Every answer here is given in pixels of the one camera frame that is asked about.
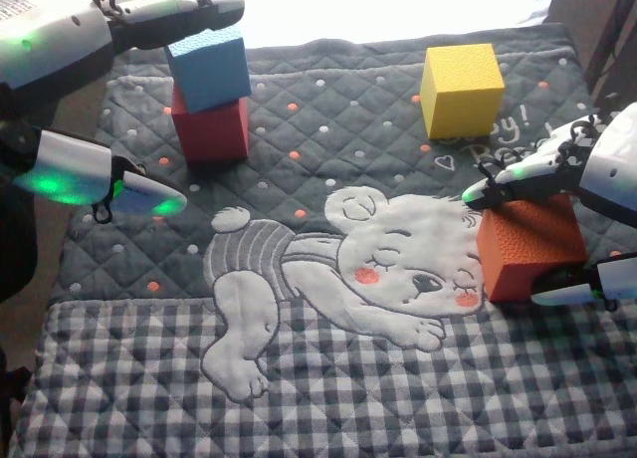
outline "stacked blocks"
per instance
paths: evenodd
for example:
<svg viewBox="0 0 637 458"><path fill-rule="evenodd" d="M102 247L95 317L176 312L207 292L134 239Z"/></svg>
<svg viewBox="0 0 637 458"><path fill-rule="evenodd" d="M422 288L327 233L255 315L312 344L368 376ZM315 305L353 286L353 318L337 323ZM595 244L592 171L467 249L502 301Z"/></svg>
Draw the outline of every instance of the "stacked blocks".
<svg viewBox="0 0 637 458"><path fill-rule="evenodd" d="M492 45L429 48L420 89L429 138L489 134L504 92Z"/></svg>
<svg viewBox="0 0 637 458"><path fill-rule="evenodd" d="M165 48L175 81L172 120L188 162L248 155L251 93L243 38L234 28L204 31Z"/></svg>
<svg viewBox="0 0 637 458"><path fill-rule="evenodd" d="M555 267L588 260L570 199L517 201L485 212L478 252L491 302L530 301L533 280Z"/></svg>

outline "gray quilted fabric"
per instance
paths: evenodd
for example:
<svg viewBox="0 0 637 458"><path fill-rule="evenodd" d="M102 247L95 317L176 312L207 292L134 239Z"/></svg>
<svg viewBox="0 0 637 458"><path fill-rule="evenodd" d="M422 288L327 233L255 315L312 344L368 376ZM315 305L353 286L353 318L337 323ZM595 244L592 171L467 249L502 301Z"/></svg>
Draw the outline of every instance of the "gray quilted fabric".
<svg viewBox="0 0 637 458"><path fill-rule="evenodd" d="M494 43L507 84L494 132L428 141L412 98L425 49L481 42ZM455 196L481 178L476 154L533 147L592 111L555 25L319 41L249 60L250 157L191 168L164 112L163 53L115 65L98 140L155 164L189 206L108 226L75 215L12 456L600 456L637 446L632 303L613 315L486 304L446 319L444 347L428 353L338 329L294 298L279 303L278 333L258 358L266 393L237 403L208 380L201 356L227 326L202 274L218 211L338 234L323 214L335 190ZM637 246L627 228L577 208L593 257Z"/></svg>

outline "white backdrop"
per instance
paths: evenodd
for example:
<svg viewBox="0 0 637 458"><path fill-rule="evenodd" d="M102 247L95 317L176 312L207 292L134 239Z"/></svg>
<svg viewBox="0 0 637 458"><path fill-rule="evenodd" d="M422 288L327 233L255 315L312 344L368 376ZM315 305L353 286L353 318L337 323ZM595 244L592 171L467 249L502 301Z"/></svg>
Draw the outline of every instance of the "white backdrop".
<svg viewBox="0 0 637 458"><path fill-rule="evenodd" d="M319 38L354 43L467 33L545 18L551 0L245 0L246 47L300 45Z"/></svg>

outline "bear nose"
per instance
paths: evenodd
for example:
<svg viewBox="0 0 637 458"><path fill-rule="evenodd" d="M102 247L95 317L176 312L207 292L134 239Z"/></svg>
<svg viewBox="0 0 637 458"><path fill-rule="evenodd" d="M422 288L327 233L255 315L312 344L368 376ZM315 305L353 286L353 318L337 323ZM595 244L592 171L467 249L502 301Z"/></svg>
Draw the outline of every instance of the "bear nose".
<svg viewBox="0 0 637 458"><path fill-rule="evenodd" d="M418 292L423 294L427 292L436 292L442 289L442 284L438 279L425 276L424 274L418 274L413 279L414 286L418 289Z"/></svg>

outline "quilted mat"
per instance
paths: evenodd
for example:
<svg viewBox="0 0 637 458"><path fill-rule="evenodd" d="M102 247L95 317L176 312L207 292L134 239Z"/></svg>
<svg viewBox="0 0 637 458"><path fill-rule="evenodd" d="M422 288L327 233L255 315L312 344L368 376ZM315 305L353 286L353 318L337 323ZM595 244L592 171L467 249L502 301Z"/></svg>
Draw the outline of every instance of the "quilted mat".
<svg viewBox="0 0 637 458"><path fill-rule="evenodd" d="M429 141L428 47L493 43L490 137ZM561 26L249 52L250 155L188 167L161 51L97 139L187 192L72 219L11 456L602 456L637 446L637 306L495 307L457 196L592 112ZM634 234L575 204L593 258Z"/></svg>

